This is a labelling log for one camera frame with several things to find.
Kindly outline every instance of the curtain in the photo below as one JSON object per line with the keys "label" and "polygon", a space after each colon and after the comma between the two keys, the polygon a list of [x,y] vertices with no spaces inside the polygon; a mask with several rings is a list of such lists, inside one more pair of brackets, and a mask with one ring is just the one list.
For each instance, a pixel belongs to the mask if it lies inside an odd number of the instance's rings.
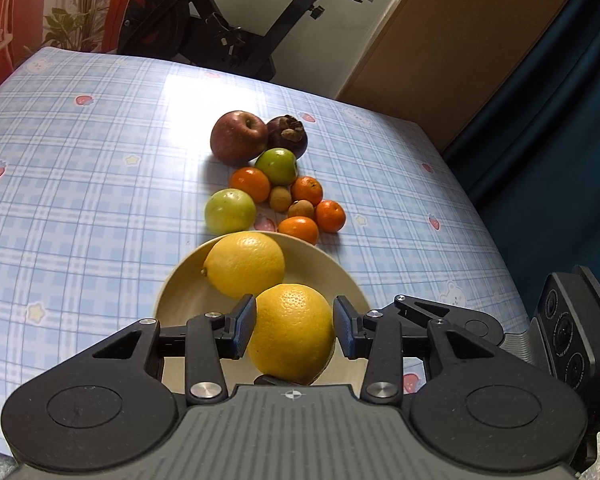
{"label": "curtain", "polygon": [[546,276],[600,281],[600,0],[569,0],[444,151],[535,312]]}

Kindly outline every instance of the orange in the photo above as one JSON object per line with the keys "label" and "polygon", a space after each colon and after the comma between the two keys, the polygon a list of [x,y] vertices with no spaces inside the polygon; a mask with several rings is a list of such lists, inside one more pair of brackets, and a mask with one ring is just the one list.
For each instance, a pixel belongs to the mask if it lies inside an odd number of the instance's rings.
{"label": "orange", "polygon": [[255,203],[264,202],[269,198],[271,184],[267,175],[257,168],[240,168],[235,170],[229,179],[229,187],[244,191],[253,198]]}
{"label": "orange", "polygon": [[318,226],[306,216],[292,216],[283,220],[278,225],[278,232],[295,236],[305,242],[309,242],[311,245],[318,243]]}
{"label": "orange", "polygon": [[326,233],[336,233],[347,221],[347,215],[337,202],[323,200],[315,207],[315,221]]}
{"label": "orange", "polygon": [[313,206],[317,206],[322,200],[322,186],[312,176],[300,176],[291,185],[291,198],[297,200],[308,200]]}

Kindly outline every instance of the blue plaid tablecloth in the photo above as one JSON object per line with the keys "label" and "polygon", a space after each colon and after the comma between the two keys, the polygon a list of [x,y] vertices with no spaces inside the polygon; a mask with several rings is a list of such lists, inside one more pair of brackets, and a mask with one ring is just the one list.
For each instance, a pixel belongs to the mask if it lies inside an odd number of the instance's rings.
{"label": "blue plaid tablecloth", "polygon": [[318,246],[370,304],[402,293],[527,327],[489,233],[416,124],[206,69],[45,48],[0,87],[0,410],[24,381],[150,316],[173,266],[212,238],[204,206],[232,168],[208,138],[236,109],[304,122],[301,174],[348,215]]}

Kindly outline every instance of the bowl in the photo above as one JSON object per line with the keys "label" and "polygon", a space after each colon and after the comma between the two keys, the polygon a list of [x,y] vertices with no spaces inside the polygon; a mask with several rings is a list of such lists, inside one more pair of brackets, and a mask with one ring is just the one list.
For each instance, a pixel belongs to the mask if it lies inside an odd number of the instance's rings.
{"label": "bowl", "polygon": [[[284,283],[310,286],[320,292],[330,304],[333,304],[336,296],[343,295],[358,312],[364,314],[369,311],[360,288],[328,254],[298,238],[280,233],[264,234],[273,238],[285,255]],[[227,314],[235,306],[236,300],[218,292],[200,272],[209,251],[222,238],[200,245],[165,280],[154,312],[154,317],[162,326],[184,325],[189,318],[206,312]],[[236,384],[253,384],[254,379],[261,375],[248,353],[235,361],[222,359],[221,364],[229,391]],[[336,341],[331,361],[314,384],[351,384],[354,393],[358,395],[365,369],[366,359],[347,359]],[[165,359],[162,382],[172,392],[184,392],[184,358]]]}

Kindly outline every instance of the pile of fruit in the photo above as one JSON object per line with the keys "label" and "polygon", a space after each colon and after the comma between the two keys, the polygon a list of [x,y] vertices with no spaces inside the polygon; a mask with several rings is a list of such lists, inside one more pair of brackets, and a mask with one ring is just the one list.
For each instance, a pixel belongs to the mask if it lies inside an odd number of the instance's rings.
{"label": "pile of fruit", "polygon": [[[306,151],[308,139],[295,117],[280,116],[265,124],[251,113],[229,112],[214,125],[210,143],[218,160],[243,166],[232,174],[229,187],[206,204],[205,222],[214,234],[249,229],[256,219],[256,204],[263,202],[286,214],[278,232],[313,245],[319,230],[342,229],[346,214],[340,204],[322,199],[322,186],[315,178],[298,176],[298,158]],[[247,166],[256,157],[255,165]]]}
{"label": "pile of fruit", "polygon": [[310,384],[326,368],[335,343],[331,305],[309,286],[282,283],[285,257],[273,238],[254,231],[229,234],[209,251],[202,273],[230,298],[256,297],[247,350],[261,373]]}

